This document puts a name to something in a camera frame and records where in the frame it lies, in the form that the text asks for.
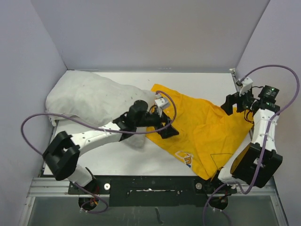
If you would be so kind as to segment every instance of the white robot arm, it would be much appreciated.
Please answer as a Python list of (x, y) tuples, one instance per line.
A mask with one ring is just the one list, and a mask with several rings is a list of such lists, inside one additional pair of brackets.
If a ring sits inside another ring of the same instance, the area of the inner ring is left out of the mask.
[[(280, 107), (275, 105), (278, 89), (265, 86), (259, 94), (260, 99), (255, 99), (252, 95), (252, 83), (250, 78), (244, 80), (240, 84), (242, 86), (240, 92), (227, 96), (226, 103), (221, 106), (229, 115), (233, 113), (232, 105), (237, 104), (238, 112), (249, 110), (253, 113), (254, 119), (254, 133), (251, 143), (244, 150), (236, 151), (218, 175), (218, 179), (226, 184), (233, 184), (237, 179), (241, 179), (247, 184), (251, 183), (255, 168), (258, 165), (268, 122), (280, 110)], [(275, 127), (278, 118), (279, 116), (276, 116), (273, 119), (267, 134), (263, 161), (254, 184), (257, 187), (265, 186), (282, 163), (282, 156), (277, 154), (275, 147)]]
[[(88, 191), (93, 191), (95, 189), (94, 176), (88, 168), (77, 164), (78, 158), (96, 147), (122, 141), (133, 135), (133, 133), (116, 133), (111, 130), (136, 132), (137, 127), (153, 126), (156, 130), (163, 128), (163, 123), (167, 125), (171, 121), (163, 112), (169, 105), (166, 98), (159, 96), (153, 106), (154, 112), (149, 112), (147, 103), (137, 100), (128, 112), (99, 128), (103, 131), (90, 130), (70, 135), (65, 131), (60, 132), (43, 153), (43, 158), (56, 180), (67, 178)], [(158, 133), (163, 139), (179, 134), (172, 126)]]

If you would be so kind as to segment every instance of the black mounting plate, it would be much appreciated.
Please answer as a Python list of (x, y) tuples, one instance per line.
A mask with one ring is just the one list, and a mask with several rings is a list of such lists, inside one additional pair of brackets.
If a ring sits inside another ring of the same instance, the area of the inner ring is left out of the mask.
[[(110, 206), (204, 206), (207, 194), (212, 193), (219, 185), (205, 181), (197, 176), (95, 176), (99, 194), (110, 195)], [(111, 188), (106, 191), (104, 185)], [(225, 187), (228, 192), (236, 190)], [(68, 194), (85, 194), (72, 183)]]

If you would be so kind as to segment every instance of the yellow cloth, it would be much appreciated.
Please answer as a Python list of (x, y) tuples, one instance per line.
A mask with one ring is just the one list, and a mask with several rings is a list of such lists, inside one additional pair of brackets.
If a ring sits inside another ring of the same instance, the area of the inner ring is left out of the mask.
[[(158, 133), (147, 134), (152, 142), (186, 163), (201, 178), (212, 178), (243, 142), (252, 124), (244, 113), (228, 116), (220, 107), (203, 99), (195, 99), (155, 84), (152, 91), (166, 92), (175, 102), (177, 117), (173, 127), (179, 135), (162, 139)], [(164, 112), (172, 119), (171, 105)]]

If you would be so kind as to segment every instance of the white cloth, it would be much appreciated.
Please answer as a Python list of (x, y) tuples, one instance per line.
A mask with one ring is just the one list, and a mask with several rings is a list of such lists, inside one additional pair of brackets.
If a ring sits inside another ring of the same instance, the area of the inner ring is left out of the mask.
[[(103, 126), (127, 112), (136, 100), (144, 100), (149, 107), (154, 104), (155, 93), (135, 86), (121, 85), (95, 73), (67, 71), (46, 99), (46, 112), (78, 116), (89, 124)], [(55, 120), (63, 118), (50, 116)], [(133, 135), (125, 141), (142, 147), (145, 135)]]

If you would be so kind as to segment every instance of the gray wall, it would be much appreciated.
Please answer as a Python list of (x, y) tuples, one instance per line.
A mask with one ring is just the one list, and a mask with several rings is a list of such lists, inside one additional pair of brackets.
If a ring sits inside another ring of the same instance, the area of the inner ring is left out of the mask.
[[(293, 68), (301, 79), (301, 1), (271, 0), (238, 64), (243, 76), (265, 64), (283, 64)], [(255, 85), (272, 85), (280, 89), (277, 102), (284, 106), (295, 91), (293, 76), (284, 69), (263, 69), (254, 73)], [(276, 127), (276, 148), (283, 163), (275, 181), (291, 226), (301, 222), (301, 95), (284, 111)]]
[[(0, 225), (17, 225), (42, 158), (22, 140), (20, 125), (44, 111), (45, 98), (66, 71), (30, 0), (0, 7)], [(40, 150), (49, 141), (47, 118), (28, 123), (26, 134)]]
[(68, 69), (226, 71), (269, 0), (32, 0)]

